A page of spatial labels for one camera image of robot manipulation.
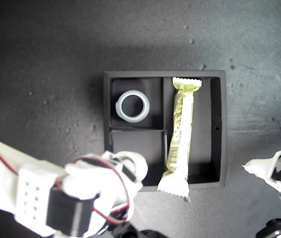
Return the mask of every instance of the red wire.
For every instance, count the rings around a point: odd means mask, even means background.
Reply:
[[[111,169],[117,175],[117,177],[119,178],[119,180],[121,181],[121,183],[124,187],[124,191],[126,194],[126,200],[127,200],[126,208],[129,208],[130,200],[129,200],[129,194],[127,191],[127,187],[126,187],[121,175],[119,174],[119,172],[117,171],[117,169],[115,168],[115,166],[112,163],[108,162],[107,160],[104,160],[101,158],[94,158],[94,157],[81,157],[81,158],[76,159],[75,162],[77,162],[79,160],[83,160],[85,162],[88,162],[88,160],[98,161],[98,162],[102,163],[103,165],[105,165],[106,167],[108,167],[109,169]],[[102,213],[101,211],[99,211],[96,207],[93,207],[93,211],[95,211],[97,214],[99,214],[101,217],[103,217],[106,221],[108,221],[109,223],[112,223],[114,225],[119,225],[119,224],[127,222],[126,219],[118,220],[112,216],[107,216],[104,213]]]
[[[15,175],[18,175],[17,171],[0,155],[0,160],[2,161],[2,163],[4,165],[6,165],[6,167],[12,171]]]
[[[112,210],[111,210],[111,213],[119,212],[119,211],[121,211],[121,210],[126,209],[127,207],[128,207],[128,204],[126,203],[126,204],[123,205],[123,206],[120,206],[120,207],[118,207],[118,208],[112,209]]]

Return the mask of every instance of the white 3d-printed part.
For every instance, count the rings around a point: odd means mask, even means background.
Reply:
[[[36,165],[25,164],[19,170],[15,220],[42,237],[55,233],[46,226],[46,218],[56,178],[56,173]]]

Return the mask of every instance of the crimped wrapper end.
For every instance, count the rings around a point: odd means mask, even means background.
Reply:
[[[158,190],[177,196],[189,197],[188,181],[183,176],[178,177],[174,173],[165,175],[165,173],[158,184]]]

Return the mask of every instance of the dust speck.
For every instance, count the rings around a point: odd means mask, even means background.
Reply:
[[[95,124],[93,124],[93,125],[91,125],[91,131],[95,131],[96,130],[96,125]]]
[[[206,68],[206,65],[205,64],[201,64],[200,67],[199,67],[199,70],[204,70]]]

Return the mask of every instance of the yellow-green wrapper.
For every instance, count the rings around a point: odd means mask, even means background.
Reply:
[[[172,83],[177,92],[173,109],[173,134],[170,143],[167,171],[158,184],[158,190],[178,196],[189,196],[188,163],[193,117],[193,93],[202,86],[198,79],[176,78]]]

